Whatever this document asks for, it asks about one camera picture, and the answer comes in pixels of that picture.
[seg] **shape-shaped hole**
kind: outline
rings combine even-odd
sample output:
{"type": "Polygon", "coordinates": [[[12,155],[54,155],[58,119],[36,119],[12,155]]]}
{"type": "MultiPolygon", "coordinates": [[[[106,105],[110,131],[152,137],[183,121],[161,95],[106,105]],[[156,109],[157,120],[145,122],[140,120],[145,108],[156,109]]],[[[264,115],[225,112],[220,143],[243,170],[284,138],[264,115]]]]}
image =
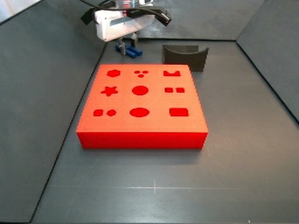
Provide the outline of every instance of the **shape-shaped hole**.
{"type": "Polygon", "coordinates": [[[167,87],[167,88],[164,89],[164,92],[165,92],[167,94],[172,93],[172,92],[173,92],[173,88],[172,88],[172,87],[167,87]]]}
{"type": "Polygon", "coordinates": [[[100,93],[105,94],[106,96],[114,95],[117,94],[117,87],[105,87],[100,93]]]}
{"type": "Polygon", "coordinates": [[[189,111],[187,108],[169,108],[171,116],[189,116],[189,111]]]}
{"type": "Polygon", "coordinates": [[[133,108],[129,111],[129,115],[135,117],[144,117],[148,116],[149,110],[147,108],[133,108]]]}
{"type": "Polygon", "coordinates": [[[177,76],[181,76],[181,73],[180,73],[180,71],[176,71],[173,73],[163,71],[163,76],[177,77],[177,76]]]}
{"type": "Polygon", "coordinates": [[[104,114],[104,110],[102,109],[96,109],[93,111],[93,116],[102,116],[102,114],[104,114]]]}
{"type": "Polygon", "coordinates": [[[148,88],[145,86],[133,87],[132,92],[135,95],[145,95],[148,93],[148,88]]]}
{"type": "Polygon", "coordinates": [[[108,116],[114,116],[116,115],[116,111],[113,109],[110,109],[108,112],[106,112],[106,115],[108,116]]]}
{"type": "Polygon", "coordinates": [[[176,93],[179,93],[179,94],[184,93],[184,88],[183,87],[177,87],[175,90],[176,90],[176,93]]]}
{"type": "Polygon", "coordinates": [[[120,75],[120,71],[118,70],[110,70],[106,72],[106,76],[110,77],[110,78],[114,78],[120,75]]]}

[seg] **red box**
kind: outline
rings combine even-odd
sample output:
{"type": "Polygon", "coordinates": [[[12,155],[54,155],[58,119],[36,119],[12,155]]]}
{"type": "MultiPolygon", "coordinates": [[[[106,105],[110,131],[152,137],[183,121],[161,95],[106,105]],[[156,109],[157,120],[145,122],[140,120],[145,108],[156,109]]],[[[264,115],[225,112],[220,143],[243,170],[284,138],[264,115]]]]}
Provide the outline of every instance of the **red box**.
{"type": "Polygon", "coordinates": [[[201,149],[207,135],[188,66],[100,66],[77,126],[84,149],[201,149]]]}

